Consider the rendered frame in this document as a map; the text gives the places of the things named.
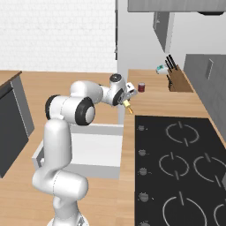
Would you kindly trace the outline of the wooden knife block with knives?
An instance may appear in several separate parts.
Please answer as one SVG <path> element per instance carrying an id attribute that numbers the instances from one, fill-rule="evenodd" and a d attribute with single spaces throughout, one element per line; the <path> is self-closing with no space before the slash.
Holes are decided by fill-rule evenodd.
<path id="1" fill-rule="evenodd" d="M 171 55 L 166 56 L 165 63 L 168 67 L 168 82 L 170 92 L 192 93 L 193 90 Z"/>

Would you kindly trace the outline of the white and teal small object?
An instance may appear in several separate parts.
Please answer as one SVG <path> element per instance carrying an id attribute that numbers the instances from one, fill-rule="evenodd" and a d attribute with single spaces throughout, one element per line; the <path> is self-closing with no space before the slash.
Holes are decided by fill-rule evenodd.
<path id="1" fill-rule="evenodd" d="M 164 64 L 161 64 L 156 68 L 156 73 L 157 74 L 167 74 L 168 73 L 168 67 Z"/>

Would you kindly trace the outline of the white open drawer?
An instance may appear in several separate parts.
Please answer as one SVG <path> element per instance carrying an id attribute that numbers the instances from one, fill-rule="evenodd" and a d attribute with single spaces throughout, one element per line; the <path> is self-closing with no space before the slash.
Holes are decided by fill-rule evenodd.
<path id="1" fill-rule="evenodd" d="M 34 153 L 34 181 L 54 177 L 118 179 L 124 127 L 119 124 L 78 126 L 50 119 Z"/>

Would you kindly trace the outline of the grey tall appliance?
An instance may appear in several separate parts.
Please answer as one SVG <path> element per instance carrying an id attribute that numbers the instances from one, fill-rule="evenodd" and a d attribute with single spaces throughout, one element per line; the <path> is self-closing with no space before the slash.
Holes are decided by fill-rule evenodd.
<path id="1" fill-rule="evenodd" d="M 226 55 L 187 54 L 184 72 L 218 131 L 226 137 Z"/>

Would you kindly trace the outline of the black hob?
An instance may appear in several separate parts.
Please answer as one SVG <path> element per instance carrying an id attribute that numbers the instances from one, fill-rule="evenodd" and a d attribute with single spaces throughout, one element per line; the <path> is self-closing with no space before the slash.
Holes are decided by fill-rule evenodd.
<path id="1" fill-rule="evenodd" d="M 136 116 L 134 154 L 134 226 L 226 226 L 226 148 L 207 118 Z"/>

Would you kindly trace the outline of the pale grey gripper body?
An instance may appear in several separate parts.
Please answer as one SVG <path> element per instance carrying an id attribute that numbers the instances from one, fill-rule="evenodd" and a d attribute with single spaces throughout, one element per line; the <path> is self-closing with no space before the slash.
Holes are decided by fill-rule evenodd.
<path id="1" fill-rule="evenodd" d="M 133 96 L 137 94 L 138 94 L 138 91 L 136 89 L 133 89 L 131 92 L 128 92 L 124 95 L 124 100 L 129 101 Z"/>

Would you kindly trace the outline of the grey wall cupboard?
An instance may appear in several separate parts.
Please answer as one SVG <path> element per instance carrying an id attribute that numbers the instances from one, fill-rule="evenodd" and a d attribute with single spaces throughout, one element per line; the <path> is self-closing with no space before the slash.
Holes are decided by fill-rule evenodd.
<path id="1" fill-rule="evenodd" d="M 174 26 L 174 12 L 156 11 L 153 29 L 164 53 L 170 52 L 170 44 Z"/>

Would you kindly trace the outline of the yellow wooden rolling pin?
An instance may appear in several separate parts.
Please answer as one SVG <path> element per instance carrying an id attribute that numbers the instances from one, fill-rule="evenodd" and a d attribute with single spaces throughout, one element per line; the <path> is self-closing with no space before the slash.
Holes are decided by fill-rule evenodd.
<path id="1" fill-rule="evenodd" d="M 132 111 L 132 109 L 131 109 L 131 104 L 129 103 L 128 100 L 123 101 L 123 105 L 125 106 L 126 109 L 129 110 L 129 112 L 130 112 L 131 114 L 133 114 L 133 111 Z"/>

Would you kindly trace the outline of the grey extractor hood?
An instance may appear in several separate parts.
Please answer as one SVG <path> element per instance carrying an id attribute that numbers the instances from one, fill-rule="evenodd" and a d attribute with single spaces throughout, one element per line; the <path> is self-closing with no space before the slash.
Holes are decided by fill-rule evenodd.
<path id="1" fill-rule="evenodd" d="M 223 12 L 226 0 L 128 0 L 128 12 Z"/>

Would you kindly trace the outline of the dark grey island cabinet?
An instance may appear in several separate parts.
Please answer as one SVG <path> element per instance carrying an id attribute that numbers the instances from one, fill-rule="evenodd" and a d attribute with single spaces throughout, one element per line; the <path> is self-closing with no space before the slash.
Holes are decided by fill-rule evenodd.
<path id="1" fill-rule="evenodd" d="M 34 130 L 21 74 L 22 71 L 0 71 L 0 178 L 17 159 Z"/>

